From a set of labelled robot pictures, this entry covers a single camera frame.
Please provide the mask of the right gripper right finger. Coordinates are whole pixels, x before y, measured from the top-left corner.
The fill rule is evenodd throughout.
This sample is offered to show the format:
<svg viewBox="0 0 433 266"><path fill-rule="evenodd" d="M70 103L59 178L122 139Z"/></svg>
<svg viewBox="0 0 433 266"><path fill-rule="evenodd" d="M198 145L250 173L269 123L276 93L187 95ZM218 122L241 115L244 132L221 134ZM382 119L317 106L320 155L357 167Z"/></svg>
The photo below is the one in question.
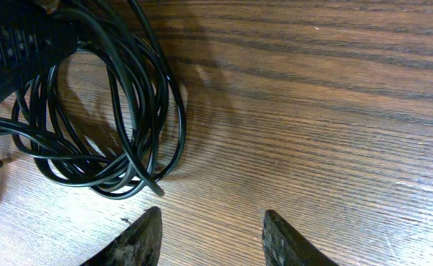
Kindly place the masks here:
<svg viewBox="0 0 433 266"><path fill-rule="evenodd" d="M265 212L262 244L267 266L337 266L274 210Z"/></svg>

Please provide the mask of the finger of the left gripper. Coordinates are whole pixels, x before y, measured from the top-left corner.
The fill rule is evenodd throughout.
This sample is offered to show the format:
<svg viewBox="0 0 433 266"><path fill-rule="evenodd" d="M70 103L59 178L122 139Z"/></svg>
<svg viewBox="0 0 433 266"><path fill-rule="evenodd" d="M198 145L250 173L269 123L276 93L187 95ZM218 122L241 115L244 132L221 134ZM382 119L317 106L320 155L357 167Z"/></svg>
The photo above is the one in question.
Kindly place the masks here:
<svg viewBox="0 0 433 266"><path fill-rule="evenodd" d="M0 102L77 49L71 25L34 1L0 0Z"/></svg>

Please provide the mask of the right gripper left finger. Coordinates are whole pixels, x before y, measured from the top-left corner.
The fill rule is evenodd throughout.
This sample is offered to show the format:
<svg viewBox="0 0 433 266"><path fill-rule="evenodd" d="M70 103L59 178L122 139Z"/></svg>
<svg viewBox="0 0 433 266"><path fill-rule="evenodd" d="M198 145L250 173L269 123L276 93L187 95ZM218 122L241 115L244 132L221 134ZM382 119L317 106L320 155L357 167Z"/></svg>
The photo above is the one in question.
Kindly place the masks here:
<svg viewBox="0 0 433 266"><path fill-rule="evenodd" d="M157 266L162 239L161 210L151 207L82 266Z"/></svg>

